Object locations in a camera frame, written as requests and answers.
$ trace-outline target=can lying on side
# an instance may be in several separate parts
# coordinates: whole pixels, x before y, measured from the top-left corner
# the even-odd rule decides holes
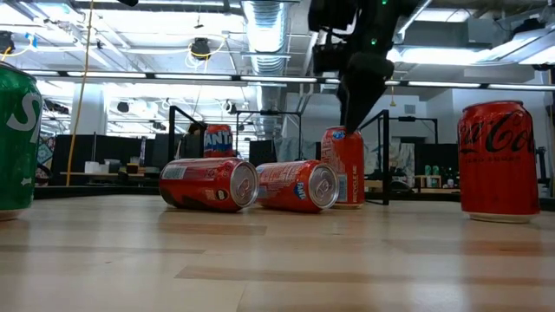
[[[160,174],[160,194],[177,208],[237,212],[256,200],[258,175],[236,158],[180,159]]]
[[[257,202],[264,207],[315,213],[329,209],[337,201],[337,175],[317,160],[264,164],[257,171]]]

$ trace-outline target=table surface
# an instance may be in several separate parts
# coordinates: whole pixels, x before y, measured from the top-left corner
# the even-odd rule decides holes
[[[0,289],[3,312],[553,311],[555,214],[491,224],[439,202],[304,215],[37,200],[0,224]]]

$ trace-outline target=yellow cable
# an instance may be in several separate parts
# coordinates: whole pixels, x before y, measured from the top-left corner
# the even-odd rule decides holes
[[[81,93],[79,94],[79,103],[77,104],[77,116],[75,118],[75,124],[73,126],[73,134],[71,135],[71,145],[69,146],[69,158],[68,158],[68,175],[66,177],[66,186],[69,186],[69,181],[71,178],[71,161],[73,160],[73,149],[75,148],[75,136],[77,133],[77,126],[79,126],[79,117],[81,117],[81,104],[83,102],[83,93],[85,92],[85,83],[87,82],[88,73],[88,52],[90,50],[90,33],[93,28],[93,10],[94,0],[90,1],[89,13],[88,13],[88,33],[87,33],[87,49],[85,50],[85,73],[83,74],[83,79],[81,83]]]
[[[9,55],[8,53],[11,51],[11,47],[8,47],[8,49],[6,49],[6,51],[3,53],[2,61],[5,60],[6,57],[16,57],[16,56],[20,56],[20,55],[22,55],[23,53],[29,51],[29,49],[31,49],[31,47],[33,47],[33,37],[32,37],[32,36],[29,36],[29,45],[27,46],[27,48],[25,48],[25,50],[23,50],[23,51],[21,51],[21,52],[18,52],[18,53],[15,53],[15,54],[12,54],[12,55]]]

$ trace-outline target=ceiling pipe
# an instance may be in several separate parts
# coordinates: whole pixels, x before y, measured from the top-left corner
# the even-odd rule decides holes
[[[397,34],[404,38],[405,31],[407,31],[408,27],[412,25],[416,21],[416,18],[432,3],[433,0],[423,0],[417,6],[413,14],[408,17],[407,21],[397,30]]]
[[[256,75],[282,75],[285,59],[280,57],[285,49],[287,3],[270,1],[246,1],[243,10],[246,24],[246,34],[249,39],[251,52],[262,52],[264,57],[252,56],[251,64]],[[257,103],[259,110],[283,110],[284,101],[281,99],[282,89],[275,87],[257,87]],[[264,136],[271,138],[274,134],[276,120],[259,118],[262,122]]]

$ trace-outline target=coca-cola can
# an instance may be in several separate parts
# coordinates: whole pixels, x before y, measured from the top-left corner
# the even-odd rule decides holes
[[[160,174],[160,194],[177,208],[237,212],[258,194],[255,167],[240,159],[180,159]]]
[[[525,223],[539,213],[532,116],[521,101],[463,110],[459,121],[460,199],[470,218]]]
[[[356,131],[331,127],[322,138],[322,162],[339,178],[339,197],[334,208],[356,209],[364,203],[364,140]]]

